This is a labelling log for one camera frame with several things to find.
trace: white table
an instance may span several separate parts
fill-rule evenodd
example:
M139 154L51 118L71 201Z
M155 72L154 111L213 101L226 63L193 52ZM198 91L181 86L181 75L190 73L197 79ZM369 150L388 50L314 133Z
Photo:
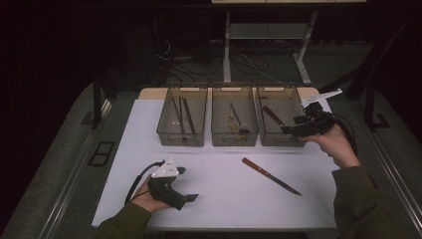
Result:
M299 89L301 97L315 89ZM335 228L332 202L337 167L315 143L305 147L264 147L258 138L251 147L211 144L211 101L207 105L203 147L162 146L156 127L165 89L145 89L135 101L109 173L93 226L115 216L134 179L148 165L173 157L186 167L173 188L181 194L199 193L178 211L154 213L147 230L305 231ZM321 102L329 111L326 101ZM253 170L248 157L296 189L297 196Z

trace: knife handle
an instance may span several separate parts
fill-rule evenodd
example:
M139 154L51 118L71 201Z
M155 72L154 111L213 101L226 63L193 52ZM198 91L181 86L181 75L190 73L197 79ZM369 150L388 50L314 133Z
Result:
M263 110L274 120L276 121L280 126L285 126L285 124L282 122L282 120L273 112L271 109L267 106L263 107Z
M242 159L242 161L243 161L246 165L248 165L248 166L250 166L250 167L254 168L254 169L255 169L255 170L257 170L258 172L260 172L261 174L263 174L264 176L269 177L269 176L271 175L271 174L270 174L270 172L266 171L264 168L262 168L262 167L258 166L257 164L255 164L254 162L252 162L251 160L249 160L249 159L248 159L248 158L246 158L246 157L244 157L244 158Z

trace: knife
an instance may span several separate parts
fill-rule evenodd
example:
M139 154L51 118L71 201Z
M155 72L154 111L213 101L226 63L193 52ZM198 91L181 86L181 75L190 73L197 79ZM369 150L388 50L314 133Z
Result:
M270 172L266 171L264 168L258 166L257 164L255 164L254 162L252 162L251 160L249 160L248 158L244 157L242 159L242 161L247 164L248 166L254 168L255 170L257 170L258 172L260 172L261 174L263 174L264 176L270 178L271 180L275 181L277 184L281 185L282 187L286 188L288 191L290 191L291 193L294 193L296 195L302 196L298 191L294 190L292 187L288 186L287 184L285 184L282 180L280 180L279 178L273 176Z

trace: clear plastic bin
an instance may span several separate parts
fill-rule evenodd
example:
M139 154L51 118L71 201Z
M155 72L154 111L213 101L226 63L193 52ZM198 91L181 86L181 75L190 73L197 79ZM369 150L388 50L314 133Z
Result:
M250 83L212 85L212 144L255 146L258 122Z
M162 145L203 146L208 84L172 84L157 133Z
M301 97L298 89L289 84L259 83L256 93L257 115L260 126L262 146L295 146L302 147L305 143L290 134L284 134L284 126L295 126L294 117L304 116ZM279 119L275 120L265 111L271 112Z

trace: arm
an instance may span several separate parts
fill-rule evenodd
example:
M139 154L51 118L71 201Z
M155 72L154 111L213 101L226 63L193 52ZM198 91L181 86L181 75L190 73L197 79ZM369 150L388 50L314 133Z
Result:
M149 177L116 216L104 221L99 226L94 238L143 238L143 232L151 218L151 213L169 207L164 202L153 199L149 194L147 185Z
M319 144L340 167L332 173L337 192L334 218L341 239L405 238L388 212L388 200L374 186L341 128L302 138Z

